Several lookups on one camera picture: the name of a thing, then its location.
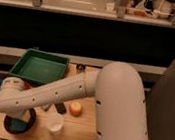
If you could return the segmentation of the red object under arm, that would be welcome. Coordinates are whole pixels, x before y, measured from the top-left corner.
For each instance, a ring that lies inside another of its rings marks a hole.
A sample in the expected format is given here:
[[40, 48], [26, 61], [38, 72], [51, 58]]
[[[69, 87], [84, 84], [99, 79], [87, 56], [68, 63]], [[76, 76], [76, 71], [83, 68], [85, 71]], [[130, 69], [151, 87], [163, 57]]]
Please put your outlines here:
[[28, 90], [28, 89], [30, 89], [30, 85], [27, 82], [25, 82], [24, 88], [25, 88], [25, 90]]

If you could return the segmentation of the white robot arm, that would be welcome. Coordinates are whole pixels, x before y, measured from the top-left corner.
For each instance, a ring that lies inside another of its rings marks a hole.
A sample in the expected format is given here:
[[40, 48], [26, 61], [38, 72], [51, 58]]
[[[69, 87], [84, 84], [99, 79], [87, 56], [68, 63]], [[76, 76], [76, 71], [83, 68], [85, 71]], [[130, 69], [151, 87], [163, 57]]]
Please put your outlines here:
[[0, 88], [0, 113], [20, 118], [37, 106], [93, 97], [97, 140], [149, 140], [143, 83], [137, 70], [127, 63], [108, 63], [100, 70], [30, 90], [24, 85], [18, 77], [4, 79]]

